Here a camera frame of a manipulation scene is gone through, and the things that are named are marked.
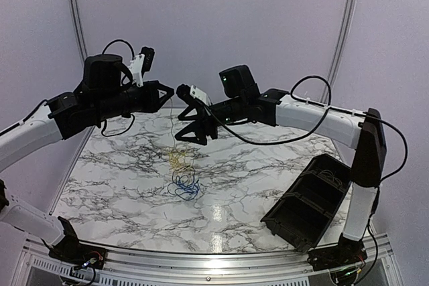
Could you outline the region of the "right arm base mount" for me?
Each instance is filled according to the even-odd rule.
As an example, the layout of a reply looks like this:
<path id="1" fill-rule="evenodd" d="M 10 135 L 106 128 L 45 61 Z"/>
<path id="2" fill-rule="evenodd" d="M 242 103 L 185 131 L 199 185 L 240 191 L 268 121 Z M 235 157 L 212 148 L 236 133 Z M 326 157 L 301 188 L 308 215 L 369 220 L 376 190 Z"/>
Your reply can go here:
<path id="1" fill-rule="evenodd" d="M 308 252 L 308 263 L 314 271 L 362 263 L 367 259 L 363 239 L 351 240 L 342 234 L 334 246 L 316 248 Z"/>

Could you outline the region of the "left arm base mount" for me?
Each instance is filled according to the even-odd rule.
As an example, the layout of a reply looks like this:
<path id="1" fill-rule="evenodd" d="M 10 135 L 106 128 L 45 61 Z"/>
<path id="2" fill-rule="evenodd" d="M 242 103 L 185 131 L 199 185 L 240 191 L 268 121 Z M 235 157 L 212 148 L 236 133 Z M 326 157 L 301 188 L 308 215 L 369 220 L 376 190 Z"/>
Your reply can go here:
<path id="1" fill-rule="evenodd" d="M 49 246 L 48 255 L 51 258 L 75 265 L 83 265 L 85 262 L 95 259 L 92 266 L 95 269 L 102 269 L 107 250 L 99 246 L 82 244 L 71 223 L 61 216 L 58 219 L 62 225 L 64 237 L 60 239 L 58 244 Z"/>

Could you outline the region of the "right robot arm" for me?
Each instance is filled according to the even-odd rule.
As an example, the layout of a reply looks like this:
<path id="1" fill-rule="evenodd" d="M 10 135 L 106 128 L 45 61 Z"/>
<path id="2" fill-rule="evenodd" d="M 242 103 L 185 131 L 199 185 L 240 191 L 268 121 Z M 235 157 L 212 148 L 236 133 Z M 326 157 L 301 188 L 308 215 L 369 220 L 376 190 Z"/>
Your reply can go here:
<path id="1" fill-rule="evenodd" d="M 317 134 L 355 150 L 350 180 L 352 196 L 339 245 L 332 250 L 332 259 L 347 264 L 358 253 L 359 242 L 377 199 L 382 182 L 387 147 L 379 111 L 366 112 L 342 109 L 309 98 L 300 98 L 292 91 L 271 88 L 260 92 L 248 66 L 240 65 L 219 74 L 227 99 L 211 103 L 208 94 L 195 86 L 181 84 L 178 98 L 187 104 L 179 120 L 190 124 L 175 138 L 199 145 L 218 137 L 218 128 L 230 131 L 239 121 L 281 126 Z"/>

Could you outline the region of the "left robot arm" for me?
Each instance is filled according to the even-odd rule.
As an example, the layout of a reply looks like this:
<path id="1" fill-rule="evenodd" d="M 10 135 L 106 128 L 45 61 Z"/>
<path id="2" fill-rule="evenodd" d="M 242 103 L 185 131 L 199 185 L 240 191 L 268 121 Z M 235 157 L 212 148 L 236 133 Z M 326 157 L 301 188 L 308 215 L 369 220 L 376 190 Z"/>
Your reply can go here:
<path id="1" fill-rule="evenodd" d="M 43 100 L 27 117 L 1 132 L 1 169 L 109 119 L 158 112 L 174 89 L 157 80 L 143 80 L 153 57 L 139 54 L 128 66 L 116 54 L 87 57 L 82 81 L 74 91 Z M 67 220 L 20 200 L 5 184 L 1 184 L 1 221 L 42 239 L 51 249 L 58 247 L 71 263 L 84 258 L 84 247 Z"/>

